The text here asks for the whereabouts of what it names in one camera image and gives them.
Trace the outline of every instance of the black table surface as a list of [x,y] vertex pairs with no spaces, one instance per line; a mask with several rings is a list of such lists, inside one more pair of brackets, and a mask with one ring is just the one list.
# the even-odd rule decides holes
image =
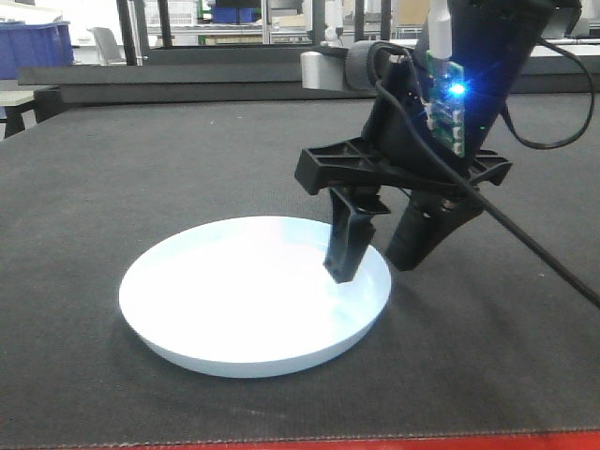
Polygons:
[[[523,134],[572,132],[586,98],[517,97]],[[166,237],[207,222],[328,221],[299,151],[360,133],[368,101],[71,110],[0,142],[0,448],[450,436],[600,428],[600,311],[492,218],[451,235],[337,359],[229,380],[176,367],[128,328],[118,287]],[[515,162],[483,191],[600,289],[600,127]],[[377,217],[383,250],[406,199]]]

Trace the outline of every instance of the white cable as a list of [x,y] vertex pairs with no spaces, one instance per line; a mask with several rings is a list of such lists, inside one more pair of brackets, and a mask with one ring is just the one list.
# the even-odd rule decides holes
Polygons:
[[431,56],[442,60],[450,59],[452,56],[452,18],[447,0],[431,0],[427,23]]

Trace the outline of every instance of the white wall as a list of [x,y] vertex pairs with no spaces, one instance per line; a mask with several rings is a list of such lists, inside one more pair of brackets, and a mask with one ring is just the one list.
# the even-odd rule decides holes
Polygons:
[[117,42],[122,43],[115,0],[36,0],[36,6],[63,11],[63,19],[70,22],[68,30],[74,45],[93,45],[87,28],[94,26],[111,28]]

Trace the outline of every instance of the table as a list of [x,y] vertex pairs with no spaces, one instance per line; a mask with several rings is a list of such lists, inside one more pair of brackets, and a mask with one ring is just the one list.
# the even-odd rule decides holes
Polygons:
[[[550,139],[585,102],[517,97],[514,116],[530,138]],[[599,430],[600,312],[488,216],[417,270],[393,270],[366,338],[304,372],[203,376],[127,327],[120,280],[164,238],[250,215],[328,221],[326,193],[309,197],[293,180],[299,151],[358,135],[369,110],[332,100],[85,108],[0,142],[0,448]],[[577,144],[544,153],[498,125],[487,148],[515,168],[502,187],[483,187],[596,290],[599,134],[595,119]],[[379,249],[406,205],[394,189],[382,199],[394,213],[374,220]],[[578,449],[597,448],[600,434],[585,439]]]
[[7,118],[2,119],[7,124],[5,138],[25,130],[22,114],[33,110],[35,103],[34,91],[0,91],[0,107],[4,107],[7,114]]

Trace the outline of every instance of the circuit board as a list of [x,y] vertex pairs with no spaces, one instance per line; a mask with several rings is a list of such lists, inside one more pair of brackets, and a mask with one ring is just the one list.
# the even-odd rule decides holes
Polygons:
[[433,80],[427,104],[427,126],[433,137],[460,158],[465,156],[464,68],[436,60],[427,52],[427,73]]

